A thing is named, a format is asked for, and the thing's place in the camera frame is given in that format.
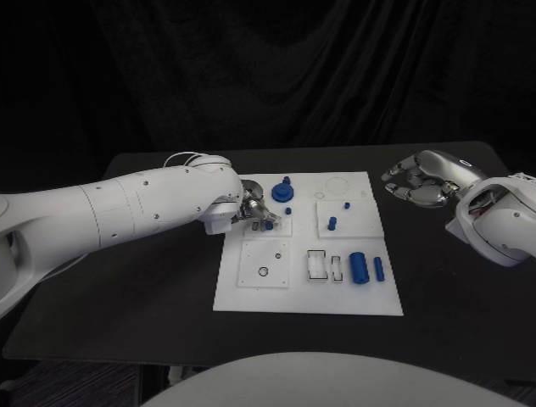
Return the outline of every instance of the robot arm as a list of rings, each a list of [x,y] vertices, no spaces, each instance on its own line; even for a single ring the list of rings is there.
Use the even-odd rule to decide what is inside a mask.
[[[51,271],[82,255],[190,223],[209,234],[239,219],[279,221],[262,187],[222,156],[93,184],[0,195],[0,317]]]
[[[518,174],[487,178],[471,163],[440,151],[424,151],[383,175],[401,172],[415,189],[388,184],[388,190],[422,207],[460,200],[447,230],[477,252],[505,266],[536,257],[536,179]]]

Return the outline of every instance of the black table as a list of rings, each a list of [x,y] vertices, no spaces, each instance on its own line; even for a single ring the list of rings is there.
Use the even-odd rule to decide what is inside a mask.
[[[493,264],[444,230],[453,206],[417,208],[385,191],[383,171],[427,148],[489,176],[509,173],[480,142],[222,152],[240,174],[370,172],[405,317],[214,312],[223,236],[194,222],[90,254],[41,285],[5,356],[207,366],[326,351],[536,381],[536,260]],[[167,156],[119,155],[106,178],[161,166]]]

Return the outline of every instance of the blue object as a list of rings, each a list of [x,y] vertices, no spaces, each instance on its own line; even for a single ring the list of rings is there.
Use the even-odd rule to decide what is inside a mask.
[[[356,284],[366,284],[370,281],[369,267],[366,265],[366,256],[363,252],[350,255],[352,276]]]
[[[272,188],[272,198],[278,202],[290,202],[295,196],[295,190],[291,186],[291,178],[287,176],[284,182]]]
[[[327,228],[329,228],[331,231],[334,231],[337,224],[339,224],[339,218],[331,217],[331,218],[330,218],[330,225],[327,226]]]
[[[382,268],[382,259],[380,257],[375,257],[375,269],[376,269],[376,279],[383,282],[385,281],[385,269]]]

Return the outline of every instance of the white platform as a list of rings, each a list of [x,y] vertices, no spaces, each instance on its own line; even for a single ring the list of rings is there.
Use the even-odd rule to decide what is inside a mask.
[[[271,192],[285,176],[291,177],[295,198],[288,203],[279,203],[272,199]],[[258,174],[242,178],[262,185],[268,208],[284,216],[285,224],[274,231],[261,231],[261,228],[253,231],[252,225],[258,220],[235,224],[233,231],[226,235],[213,309],[404,315],[368,173]],[[346,202],[352,202],[350,209],[344,209]],[[291,215],[285,214],[287,207],[292,208]],[[336,231],[327,231],[331,216],[339,217]],[[288,252],[278,253],[277,247],[271,246],[274,243],[262,241],[288,243]],[[327,281],[311,281],[308,278],[310,250],[326,251]],[[366,255],[370,271],[370,282],[366,284],[353,282],[349,256],[355,252]],[[277,259],[277,254],[287,254],[287,263],[281,262],[285,257]],[[333,280],[333,256],[340,256],[342,259],[343,282]],[[376,280],[375,257],[382,258],[385,266],[383,282]],[[256,270],[264,266],[268,267],[266,277]],[[285,274],[288,280],[277,279]]]

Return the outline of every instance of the black backdrop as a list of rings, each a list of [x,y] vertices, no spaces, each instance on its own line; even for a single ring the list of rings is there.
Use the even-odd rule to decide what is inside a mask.
[[[536,0],[0,2],[4,192],[122,152],[456,140],[536,175]]]

